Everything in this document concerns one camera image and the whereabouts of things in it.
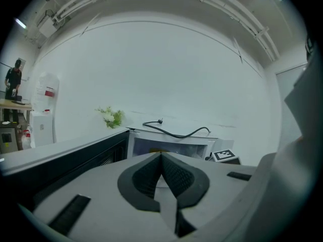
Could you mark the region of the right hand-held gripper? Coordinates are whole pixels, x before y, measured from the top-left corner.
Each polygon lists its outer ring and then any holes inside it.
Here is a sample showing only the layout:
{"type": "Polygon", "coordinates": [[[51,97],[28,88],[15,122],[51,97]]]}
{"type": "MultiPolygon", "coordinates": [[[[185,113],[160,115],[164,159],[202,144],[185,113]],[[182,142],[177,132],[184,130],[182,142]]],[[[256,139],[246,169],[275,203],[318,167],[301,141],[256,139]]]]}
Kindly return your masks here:
{"type": "Polygon", "coordinates": [[[208,157],[205,157],[205,161],[241,165],[240,158],[235,155],[230,149],[211,152],[208,157]]]}

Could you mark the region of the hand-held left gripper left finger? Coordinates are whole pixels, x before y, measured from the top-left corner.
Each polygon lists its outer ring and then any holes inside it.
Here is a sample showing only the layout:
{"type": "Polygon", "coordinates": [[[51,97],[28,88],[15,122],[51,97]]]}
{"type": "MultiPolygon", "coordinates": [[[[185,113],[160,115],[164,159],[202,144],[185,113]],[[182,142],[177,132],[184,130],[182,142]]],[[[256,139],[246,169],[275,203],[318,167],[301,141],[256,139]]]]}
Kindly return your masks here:
{"type": "Polygon", "coordinates": [[[76,195],[91,200],[68,238],[76,242],[171,242],[176,235],[157,212],[140,211],[120,194],[117,181],[150,154],[92,168],[45,198],[33,211],[49,224],[76,195]]]}

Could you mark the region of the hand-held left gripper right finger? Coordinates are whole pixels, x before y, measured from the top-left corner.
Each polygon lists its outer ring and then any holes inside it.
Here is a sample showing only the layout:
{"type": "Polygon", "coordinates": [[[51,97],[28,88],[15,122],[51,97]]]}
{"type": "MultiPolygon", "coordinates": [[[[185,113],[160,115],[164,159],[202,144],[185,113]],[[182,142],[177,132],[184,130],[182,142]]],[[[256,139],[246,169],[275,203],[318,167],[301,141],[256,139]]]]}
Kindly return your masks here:
{"type": "Polygon", "coordinates": [[[220,216],[246,187],[247,180],[230,177],[229,173],[240,173],[250,178],[255,172],[254,166],[215,163],[175,153],[170,155],[201,170],[209,180],[208,190],[200,201],[192,207],[179,210],[179,199],[175,197],[164,177],[160,176],[161,215],[177,237],[184,237],[220,216]]]}

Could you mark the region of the white microwave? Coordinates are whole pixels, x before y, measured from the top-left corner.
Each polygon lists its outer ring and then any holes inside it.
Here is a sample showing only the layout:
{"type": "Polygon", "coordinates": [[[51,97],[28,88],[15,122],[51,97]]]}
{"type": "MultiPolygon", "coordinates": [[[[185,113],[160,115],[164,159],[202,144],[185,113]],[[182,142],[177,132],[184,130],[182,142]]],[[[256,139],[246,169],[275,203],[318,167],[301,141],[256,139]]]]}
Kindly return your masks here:
{"type": "Polygon", "coordinates": [[[103,137],[85,136],[4,155],[0,163],[0,204],[34,210],[49,195],[125,148],[128,131],[109,130],[103,137]]]}

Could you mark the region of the white flower bouquet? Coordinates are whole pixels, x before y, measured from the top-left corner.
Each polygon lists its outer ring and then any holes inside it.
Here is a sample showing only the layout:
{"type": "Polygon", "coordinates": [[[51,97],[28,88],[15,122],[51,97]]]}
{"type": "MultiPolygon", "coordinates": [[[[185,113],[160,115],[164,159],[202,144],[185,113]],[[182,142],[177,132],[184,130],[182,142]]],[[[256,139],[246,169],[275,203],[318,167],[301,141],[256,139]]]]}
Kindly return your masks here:
{"type": "Polygon", "coordinates": [[[111,106],[107,108],[96,108],[95,111],[99,112],[103,118],[108,129],[115,129],[122,125],[125,119],[125,113],[122,110],[114,111],[111,106]]]}

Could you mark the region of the white water dispenser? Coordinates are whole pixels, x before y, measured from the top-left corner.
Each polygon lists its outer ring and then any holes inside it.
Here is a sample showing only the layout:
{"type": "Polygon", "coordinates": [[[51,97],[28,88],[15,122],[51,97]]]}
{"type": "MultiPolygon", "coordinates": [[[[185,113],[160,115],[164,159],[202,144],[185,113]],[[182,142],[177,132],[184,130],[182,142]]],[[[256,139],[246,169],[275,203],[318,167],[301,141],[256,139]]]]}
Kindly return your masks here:
{"type": "Polygon", "coordinates": [[[53,144],[53,115],[50,112],[30,112],[31,147],[53,144]]]}

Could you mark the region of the black countertop oven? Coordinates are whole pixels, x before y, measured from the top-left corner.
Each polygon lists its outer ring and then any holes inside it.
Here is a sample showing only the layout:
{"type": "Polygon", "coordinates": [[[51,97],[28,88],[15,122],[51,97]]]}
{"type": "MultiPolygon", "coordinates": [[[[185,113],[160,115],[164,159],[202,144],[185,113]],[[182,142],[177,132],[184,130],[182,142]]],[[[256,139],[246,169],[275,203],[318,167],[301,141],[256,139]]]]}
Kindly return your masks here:
{"type": "Polygon", "coordinates": [[[19,150],[18,141],[17,141],[17,124],[16,123],[8,123],[3,124],[0,123],[0,153],[12,153],[19,150]]]}

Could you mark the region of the clear dispenser water bottle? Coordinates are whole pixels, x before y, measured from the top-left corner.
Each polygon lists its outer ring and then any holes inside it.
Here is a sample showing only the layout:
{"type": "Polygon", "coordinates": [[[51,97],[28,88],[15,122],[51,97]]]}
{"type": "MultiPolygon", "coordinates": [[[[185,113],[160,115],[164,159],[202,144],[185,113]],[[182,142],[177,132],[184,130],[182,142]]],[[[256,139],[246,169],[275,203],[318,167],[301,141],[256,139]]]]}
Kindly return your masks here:
{"type": "Polygon", "coordinates": [[[31,100],[32,109],[37,112],[54,112],[59,90],[59,79],[56,75],[44,72],[35,85],[31,100]]]}

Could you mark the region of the wooden desk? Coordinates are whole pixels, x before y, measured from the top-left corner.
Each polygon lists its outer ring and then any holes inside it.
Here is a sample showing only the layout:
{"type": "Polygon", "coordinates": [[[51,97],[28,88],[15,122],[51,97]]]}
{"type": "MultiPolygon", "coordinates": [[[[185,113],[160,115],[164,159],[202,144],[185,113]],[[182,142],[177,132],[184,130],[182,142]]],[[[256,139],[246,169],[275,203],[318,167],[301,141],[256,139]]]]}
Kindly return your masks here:
{"type": "Polygon", "coordinates": [[[26,111],[26,123],[29,124],[30,112],[32,111],[31,104],[23,104],[18,101],[0,99],[0,122],[2,122],[4,118],[3,109],[15,109],[15,110],[26,111]]]}

